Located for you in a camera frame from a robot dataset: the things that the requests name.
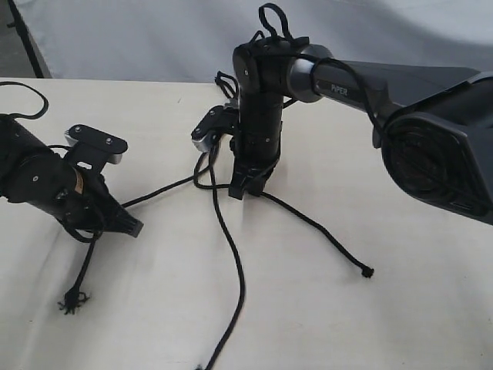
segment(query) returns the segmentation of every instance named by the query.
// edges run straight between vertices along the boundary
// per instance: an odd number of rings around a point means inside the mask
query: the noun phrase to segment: white table
[[[104,174],[126,201],[191,174],[189,139],[224,101],[212,85],[24,80],[49,112],[22,121],[45,143],[84,123],[129,151]],[[0,88],[0,112],[40,102]],[[216,165],[227,182],[232,154]],[[268,200],[220,204],[246,274],[246,304],[216,369],[490,369],[493,227],[419,203],[394,185],[365,115],[324,100],[284,113],[267,191],[331,230],[375,268],[367,280],[324,237]],[[87,245],[29,205],[0,203],[1,370],[193,370],[206,364],[238,295],[210,193],[185,185],[131,209],[137,239],[105,234],[75,316],[56,302]]]

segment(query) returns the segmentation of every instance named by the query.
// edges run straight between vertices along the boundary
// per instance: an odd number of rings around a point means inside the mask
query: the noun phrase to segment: screw
[[[56,199],[57,199],[57,200],[63,199],[63,198],[65,198],[68,194],[69,194],[69,192],[67,191],[67,189],[64,189],[64,190],[62,190],[60,193],[58,193],[58,194],[56,195]]]

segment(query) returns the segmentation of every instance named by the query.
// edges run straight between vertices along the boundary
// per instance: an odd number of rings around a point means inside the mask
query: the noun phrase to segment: black cord
[[[34,93],[38,94],[38,96],[42,99],[43,101],[43,107],[39,110],[39,112],[35,114],[22,114],[22,113],[9,113],[7,116],[9,116],[12,119],[17,119],[17,118],[23,118],[23,119],[38,119],[41,118],[45,115],[46,111],[48,111],[49,107],[49,102],[48,99],[46,99],[46,96],[41,94],[38,90],[35,88],[28,86],[22,82],[16,82],[16,81],[0,81],[0,86],[22,86],[25,87],[26,89],[29,89],[33,91]]]
[[[215,146],[213,148],[213,150],[211,150],[210,152],[210,157],[213,158],[213,161],[216,160],[217,158],[217,155],[218,155],[218,146]],[[222,183],[222,184],[217,184],[217,185],[205,185],[203,183],[200,183],[199,182],[199,178],[200,178],[200,167],[202,166],[203,164],[203,158],[199,158],[199,160],[197,161],[197,164],[195,165],[195,168],[193,169],[193,175],[194,175],[194,179],[193,179],[193,184],[195,185],[195,187],[197,187],[198,189],[202,189],[202,190],[218,190],[218,189],[227,189],[229,187],[229,185],[227,183]],[[284,202],[283,200],[275,197],[274,195],[272,194],[269,194],[269,193],[266,193],[265,191],[263,191],[261,194],[260,194],[261,197],[264,197],[276,204],[278,204],[279,206],[281,206],[282,208],[284,208],[285,210],[291,212],[294,216],[300,218],[302,221],[306,222],[307,224],[309,224],[310,226],[316,228],[317,230],[319,230],[336,248],[338,251],[340,251],[352,264],[354,264],[355,266],[359,267],[361,269],[361,275],[363,275],[365,278],[371,278],[374,274],[374,269],[367,266],[366,264],[363,264],[361,261],[359,261],[357,258],[355,258],[333,235],[332,233],[327,230],[327,228],[325,228],[324,226],[322,226],[321,224],[319,224],[318,222],[316,222],[315,220],[309,218],[307,215],[305,214],[302,214],[299,210],[297,210],[296,208],[292,207],[291,205],[289,205],[288,203]]]
[[[84,262],[82,263],[79,275],[77,275],[74,285],[64,294],[63,302],[59,302],[59,309],[60,311],[65,311],[65,315],[74,315],[75,310],[81,307],[90,298],[86,293],[80,291],[80,287],[86,275],[87,268],[89,267],[89,262],[91,261],[92,253],[94,252],[94,247],[96,246],[96,241],[99,236],[100,235],[98,232],[93,233],[89,244],[89,249],[87,250],[87,254],[84,258]]]
[[[299,210],[290,206],[288,203],[275,197],[274,195],[268,194],[266,192],[262,192],[261,196],[280,205],[282,208],[290,211],[292,214],[300,218],[302,221],[306,222],[310,226],[315,227],[317,230],[319,230],[337,248],[338,251],[340,251],[352,264],[358,266],[361,269],[361,274],[365,278],[371,278],[373,276],[375,270],[371,267],[368,267],[366,264],[361,263],[359,260],[357,260],[341,243],[339,243],[339,241],[324,226],[312,220],[308,216],[302,214]]]
[[[101,222],[101,230],[92,231],[92,237],[89,240],[89,248],[87,250],[86,257],[84,258],[84,262],[82,263],[79,274],[77,275],[77,278],[75,280],[75,283],[64,294],[63,302],[59,302],[59,309],[60,311],[65,311],[65,315],[68,314],[74,315],[75,310],[81,307],[83,304],[85,304],[90,298],[86,293],[80,291],[80,288],[84,280],[84,277],[86,275],[87,269],[89,268],[89,263],[91,262],[92,254],[94,252],[94,248],[96,247],[96,242],[102,236],[102,233],[106,228],[105,218],[102,215],[101,210],[91,200],[88,201],[89,201],[89,206],[96,213],[97,217]],[[67,225],[64,225],[64,223],[62,222],[61,224],[65,228],[65,230],[67,230],[69,234],[72,235],[78,241],[84,242],[84,240],[87,240],[87,238],[83,237],[77,230],[68,227]]]
[[[236,247],[233,238],[231,237],[231,233],[228,230],[228,227],[226,225],[226,222],[224,221],[223,215],[221,214],[221,209],[219,206],[219,200],[217,196],[217,189],[218,185],[216,183],[216,175],[214,173],[214,162],[215,162],[216,157],[214,155],[209,155],[209,173],[210,173],[210,189],[212,190],[213,194],[213,206],[214,210],[216,211],[217,215],[217,220],[219,221],[219,224],[221,226],[221,229],[224,232],[224,236],[226,237],[228,244],[231,247],[231,251],[233,252],[234,256],[234,261],[236,265],[236,270],[238,272],[238,280],[240,282],[240,295],[238,297],[238,302],[236,304],[236,308],[233,313],[233,317],[231,318],[230,323],[228,324],[223,336],[217,343],[216,348],[214,349],[214,352],[212,356],[210,357],[209,362],[207,363],[207,366],[205,367],[205,370],[211,370],[216,363],[217,358],[219,357],[221,351],[224,348],[224,345],[226,344],[227,340],[230,338],[231,334],[233,333],[233,330],[236,326],[236,323],[238,322],[238,318],[240,317],[241,310],[243,309],[243,305],[245,303],[245,294],[247,291],[247,287],[245,285],[245,274],[243,273],[243,266],[241,264],[241,259],[240,259],[240,253],[238,252],[238,248]],[[194,176],[194,182],[197,179],[198,180],[199,176]],[[196,370],[201,370],[202,367],[198,366]]]
[[[207,153],[202,153],[200,155],[200,158],[203,160],[206,157],[206,155],[207,155]],[[203,170],[200,171],[200,175],[206,173],[208,170],[209,170],[209,167],[204,168]],[[149,194],[144,195],[142,197],[138,197],[138,198],[136,198],[134,200],[130,200],[130,201],[122,204],[122,207],[127,208],[127,207],[131,207],[131,206],[135,206],[136,204],[142,203],[143,201],[146,201],[146,200],[149,200],[151,198],[157,197],[158,195],[160,195],[161,193],[164,193],[165,191],[171,190],[171,189],[173,189],[175,187],[178,187],[180,185],[183,185],[185,183],[188,183],[190,181],[193,181],[193,178],[194,178],[194,175],[189,176],[189,177],[187,177],[185,179],[176,181],[175,183],[171,183],[170,185],[166,185],[165,187],[161,187],[160,189],[158,189],[156,191],[153,191],[152,193],[149,193]]]

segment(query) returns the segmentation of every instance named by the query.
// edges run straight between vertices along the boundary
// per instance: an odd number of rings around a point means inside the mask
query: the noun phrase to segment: gray wall
[[[233,48],[261,28],[264,2],[17,0],[54,77],[179,82],[231,72]],[[295,36],[340,59],[493,69],[492,0],[276,3]]]

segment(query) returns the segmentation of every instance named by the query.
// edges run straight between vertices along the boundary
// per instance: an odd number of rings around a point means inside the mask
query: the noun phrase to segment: robotic arm
[[[267,22],[280,17],[283,36]],[[282,10],[259,8],[270,32],[233,53],[239,106],[216,106],[192,133],[203,152],[233,136],[229,195],[260,195],[280,158],[285,96],[303,103],[327,97],[366,111],[373,144],[407,194],[444,210],[493,224],[493,73],[456,67],[341,62],[308,37],[293,38]]]
[[[34,116],[0,114],[0,196],[11,204],[28,203],[52,215],[82,242],[90,239],[79,231],[137,237],[143,223],[112,197],[101,174],[107,163],[119,163],[127,143],[77,125],[65,133],[70,146],[60,157],[17,121],[42,116],[48,109],[48,100],[20,82],[0,82],[3,85],[24,86],[40,95],[45,106]]]

